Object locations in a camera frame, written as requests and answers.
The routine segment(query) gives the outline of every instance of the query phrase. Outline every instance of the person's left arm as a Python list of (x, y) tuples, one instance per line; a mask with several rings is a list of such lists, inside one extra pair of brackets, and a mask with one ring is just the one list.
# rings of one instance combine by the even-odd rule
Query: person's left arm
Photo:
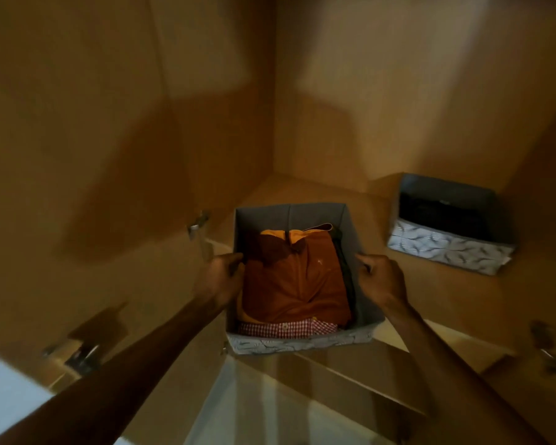
[(202, 269), (194, 298), (148, 336), (75, 382), (0, 435), (0, 445), (114, 443), (187, 344), (237, 296), (240, 253)]

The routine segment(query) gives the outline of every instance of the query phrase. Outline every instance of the storage box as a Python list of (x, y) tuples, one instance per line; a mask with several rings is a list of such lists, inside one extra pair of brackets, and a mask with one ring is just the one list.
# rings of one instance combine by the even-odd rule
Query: storage box
[(387, 246), (431, 261), (495, 275), (515, 239), (490, 189), (404, 174), (391, 211)]
[(311, 348), (326, 348), (335, 345), (361, 344), (372, 340), (375, 327), (385, 317), (381, 310), (367, 299), (358, 284), (360, 263), (355, 254), (361, 251), (355, 227), (348, 207), (342, 203), (305, 203), (300, 205), (274, 205), (235, 210), (235, 252), (243, 251), (242, 237), (246, 231), (263, 230), (306, 230), (314, 226), (331, 223), (342, 232), (342, 251), (352, 271), (355, 288), (353, 320), (346, 330), (308, 339), (267, 339), (237, 334), (236, 306), (227, 312), (226, 336), (237, 354), (270, 354), (283, 351), (300, 351)]

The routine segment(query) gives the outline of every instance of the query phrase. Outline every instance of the box with dark clothing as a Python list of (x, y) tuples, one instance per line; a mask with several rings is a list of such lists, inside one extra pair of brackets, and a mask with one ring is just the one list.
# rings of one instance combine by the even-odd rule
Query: box with dark clothing
[(391, 211), (393, 250), (495, 275), (515, 239), (493, 190), (404, 174)]
[(237, 354), (369, 342), (384, 320), (358, 284), (361, 247), (345, 204), (238, 208), (234, 250), (245, 261), (227, 314)]

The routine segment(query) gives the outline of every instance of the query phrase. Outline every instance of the forearm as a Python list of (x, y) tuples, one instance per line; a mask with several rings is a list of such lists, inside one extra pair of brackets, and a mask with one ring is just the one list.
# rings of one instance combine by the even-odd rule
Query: forearm
[(546, 443), (413, 308), (396, 306), (385, 314), (421, 369), (440, 413), (453, 422), (464, 443)]
[(0, 445), (112, 444), (185, 346), (219, 313), (190, 301), (177, 315), (0, 436)]

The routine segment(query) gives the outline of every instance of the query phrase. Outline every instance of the person's left hand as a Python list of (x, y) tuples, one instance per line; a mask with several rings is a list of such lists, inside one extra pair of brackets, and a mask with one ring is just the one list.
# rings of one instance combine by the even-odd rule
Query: person's left hand
[(227, 307), (243, 289), (243, 262), (238, 264), (232, 275), (230, 273), (242, 259), (243, 253), (221, 254), (212, 258), (198, 274), (193, 288), (194, 298), (203, 303), (213, 301), (219, 311)]

